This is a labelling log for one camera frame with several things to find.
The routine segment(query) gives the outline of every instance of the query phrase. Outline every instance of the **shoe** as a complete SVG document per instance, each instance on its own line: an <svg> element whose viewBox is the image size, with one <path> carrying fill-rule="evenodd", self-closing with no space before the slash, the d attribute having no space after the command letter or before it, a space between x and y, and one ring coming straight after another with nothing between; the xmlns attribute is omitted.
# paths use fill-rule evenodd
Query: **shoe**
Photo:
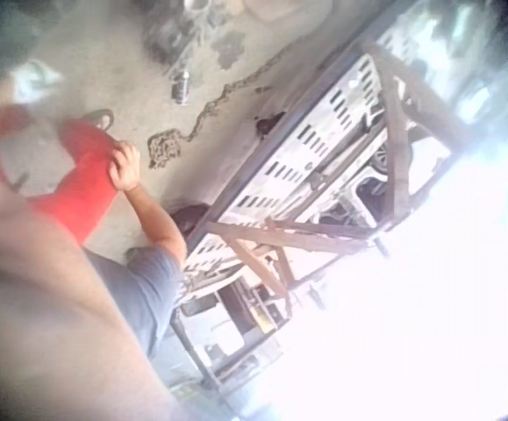
<svg viewBox="0 0 508 421"><path fill-rule="evenodd" d="M113 126L113 123L115 122L115 116L113 115L112 110L104 108L102 110L89 112L82 117L82 120L88 120L96 128L107 132Z"/></svg>

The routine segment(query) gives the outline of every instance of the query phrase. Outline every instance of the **perforated metal sheet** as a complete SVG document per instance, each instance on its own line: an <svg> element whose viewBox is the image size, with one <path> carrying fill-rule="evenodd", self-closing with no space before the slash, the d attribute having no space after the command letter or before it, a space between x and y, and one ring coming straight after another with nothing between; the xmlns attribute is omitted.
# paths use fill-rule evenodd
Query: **perforated metal sheet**
<svg viewBox="0 0 508 421"><path fill-rule="evenodd" d="M403 17L378 39L378 43L401 59L412 60L413 49ZM376 101L379 91L375 66L364 55L329 89L218 221L256 227L267 217L279 213L291 193L357 126L368 107ZM375 150L382 142L373 142ZM365 154L370 157L373 152L369 150ZM344 185L353 175L353 170L348 168L345 177L336 184ZM220 237L207 234L191 253L184 270L187 276L193 277L212 270L232 256L233 251Z"/></svg>

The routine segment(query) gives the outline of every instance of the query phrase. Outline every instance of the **oil stain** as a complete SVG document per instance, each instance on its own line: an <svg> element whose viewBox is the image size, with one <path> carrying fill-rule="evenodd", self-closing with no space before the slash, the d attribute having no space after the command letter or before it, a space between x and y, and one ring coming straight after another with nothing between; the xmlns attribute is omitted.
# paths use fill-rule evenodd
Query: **oil stain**
<svg viewBox="0 0 508 421"><path fill-rule="evenodd" d="M245 37L246 34L243 32L230 31L211 44L211 48L218 53L218 64L222 69L231 68L244 53Z"/></svg>

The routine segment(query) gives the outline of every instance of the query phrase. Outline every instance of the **hand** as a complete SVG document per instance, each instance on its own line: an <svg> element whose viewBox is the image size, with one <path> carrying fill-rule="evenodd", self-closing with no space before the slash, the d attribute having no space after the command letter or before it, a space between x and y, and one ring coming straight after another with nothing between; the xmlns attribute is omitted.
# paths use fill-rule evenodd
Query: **hand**
<svg viewBox="0 0 508 421"><path fill-rule="evenodd" d="M119 191L129 191L140 184L140 152L132 143L118 142L110 164L113 186Z"/></svg>

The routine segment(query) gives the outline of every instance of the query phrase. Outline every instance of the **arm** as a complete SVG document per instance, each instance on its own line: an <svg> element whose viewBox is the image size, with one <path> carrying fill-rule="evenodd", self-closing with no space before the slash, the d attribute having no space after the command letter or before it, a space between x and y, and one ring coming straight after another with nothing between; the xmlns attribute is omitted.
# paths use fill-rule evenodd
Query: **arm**
<svg viewBox="0 0 508 421"><path fill-rule="evenodd" d="M110 176L113 185L125 196L139 217L142 231L148 239L172 254L180 265L187 256L187 246L182 234L169 214L148 194L140 184L140 153L135 145L119 142L113 152Z"/></svg>

